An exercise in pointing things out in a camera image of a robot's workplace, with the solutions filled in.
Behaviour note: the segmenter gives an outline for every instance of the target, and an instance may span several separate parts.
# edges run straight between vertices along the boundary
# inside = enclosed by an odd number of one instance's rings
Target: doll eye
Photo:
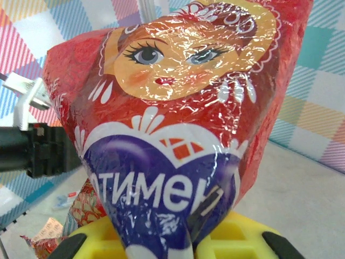
[[[164,58],[163,53],[155,46],[140,45],[140,48],[132,49],[134,49],[134,51],[128,51],[130,54],[126,54],[125,56],[142,65],[157,64]]]
[[[187,63],[194,64],[194,65],[203,64],[215,59],[222,53],[223,52],[219,50],[203,50],[199,53],[192,55],[189,59],[187,59]]]

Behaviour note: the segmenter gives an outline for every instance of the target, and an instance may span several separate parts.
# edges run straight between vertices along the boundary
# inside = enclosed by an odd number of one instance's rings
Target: doll lips
[[[168,77],[160,77],[155,80],[155,83],[159,85],[172,85],[175,82],[175,78],[168,78]]]

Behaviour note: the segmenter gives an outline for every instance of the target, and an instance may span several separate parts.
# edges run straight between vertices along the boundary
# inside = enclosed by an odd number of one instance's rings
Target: blue heart shape
[[[139,244],[164,258],[167,249],[198,244],[226,216],[236,193],[239,158],[210,154],[179,168],[151,144],[127,135],[95,142],[84,155],[91,180],[125,247]],[[190,240],[187,219],[214,186],[223,195],[198,235]]]

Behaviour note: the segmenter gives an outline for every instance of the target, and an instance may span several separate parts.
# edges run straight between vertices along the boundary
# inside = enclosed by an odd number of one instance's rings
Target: white floor
[[[53,212],[56,196],[80,189],[80,170],[1,235],[10,259],[34,259],[19,235],[35,236],[49,217],[64,223],[67,209]],[[306,259],[343,259],[345,175],[268,144],[254,187],[236,211],[280,231]]]

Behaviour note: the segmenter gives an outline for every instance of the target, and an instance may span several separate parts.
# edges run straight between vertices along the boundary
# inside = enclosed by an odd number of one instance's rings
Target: plastic wrapper
[[[193,258],[253,185],[311,7],[192,2],[48,52],[48,93],[129,259]]]

